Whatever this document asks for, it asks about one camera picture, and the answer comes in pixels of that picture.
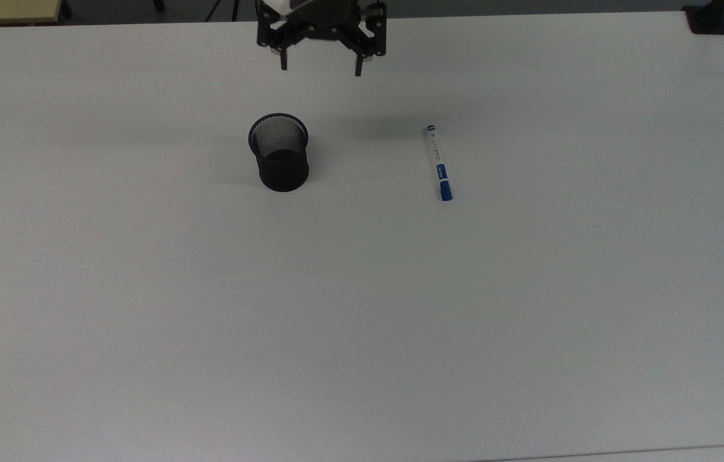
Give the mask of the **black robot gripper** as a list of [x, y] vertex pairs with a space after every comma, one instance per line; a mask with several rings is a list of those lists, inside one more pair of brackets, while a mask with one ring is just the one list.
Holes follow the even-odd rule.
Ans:
[[257, 44], [277, 51], [288, 70], [288, 49], [305, 38], [341, 41], [356, 56], [354, 76], [363, 65], [386, 54], [388, 6], [358, 1], [260, 1]]

